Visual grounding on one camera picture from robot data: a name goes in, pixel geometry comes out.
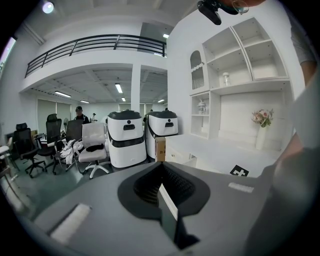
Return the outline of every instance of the small vase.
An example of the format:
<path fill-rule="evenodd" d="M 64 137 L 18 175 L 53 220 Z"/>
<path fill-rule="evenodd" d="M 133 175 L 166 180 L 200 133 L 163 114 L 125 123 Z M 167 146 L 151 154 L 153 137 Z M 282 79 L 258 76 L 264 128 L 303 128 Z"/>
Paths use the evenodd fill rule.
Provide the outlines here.
<path fill-rule="evenodd" d="M 262 150 L 262 148 L 264 147 L 266 134 L 267 134 L 267 126 L 266 127 L 260 126 L 258 136 L 256 137 L 256 142 L 255 142 L 255 148 L 257 150 Z"/>

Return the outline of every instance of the white cloth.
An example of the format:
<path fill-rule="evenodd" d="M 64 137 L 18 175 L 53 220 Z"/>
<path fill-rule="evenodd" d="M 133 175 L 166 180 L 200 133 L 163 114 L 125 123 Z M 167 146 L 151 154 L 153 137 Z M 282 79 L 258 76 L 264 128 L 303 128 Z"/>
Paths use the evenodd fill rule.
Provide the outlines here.
<path fill-rule="evenodd" d="M 64 147 L 64 149 L 61 152 L 61 157 L 65 158 L 65 163 L 67 165 L 71 165 L 72 164 L 72 159 L 74 157 L 72 148 L 71 148 L 71 144 L 74 142 L 75 140 L 72 139 L 68 142 L 68 144 Z"/>
<path fill-rule="evenodd" d="M 74 150 L 74 152 L 77 153 L 78 156 L 80 155 L 79 150 L 82 150 L 83 148 L 84 148 L 84 145 L 83 145 L 82 141 L 77 141 L 73 145 L 73 150 Z"/>

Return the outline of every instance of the mesh chair back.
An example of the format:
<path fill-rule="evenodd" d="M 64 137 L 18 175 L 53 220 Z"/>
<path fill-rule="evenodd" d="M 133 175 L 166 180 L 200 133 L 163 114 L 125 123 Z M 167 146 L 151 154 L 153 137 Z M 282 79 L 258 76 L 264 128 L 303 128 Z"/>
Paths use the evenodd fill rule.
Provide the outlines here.
<path fill-rule="evenodd" d="M 82 125 L 83 147 L 105 144 L 105 125 L 103 123 L 87 123 Z"/>
<path fill-rule="evenodd" d="M 33 139 L 31 137 L 30 128 L 25 128 L 21 130 L 14 131 L 14 141 L 16 145 L 16 150 L 19 155 L 30 152 L 36 148 Z"/>
<path fill-rule="evenodd" d="M 71 120 L 67 124 L 65 139 L 67 142 L 71 140 L 79 140 L 82 137 L 82 125 L 84 120 Z"/>
<path fill-rule="evenodd" d="M 60 128 L 61 128 L 61 119 L 56 119 L 52 121 L 47 121 L 45 123 L 46 126 L 46 137 L 47 137 L 47 143 L 52 143 L 57 140 L 60 140 Z M 62 141 L 58 142 L 56 145 L 56 148 L 58 151 L 62 150 L 64 144 Z"/>

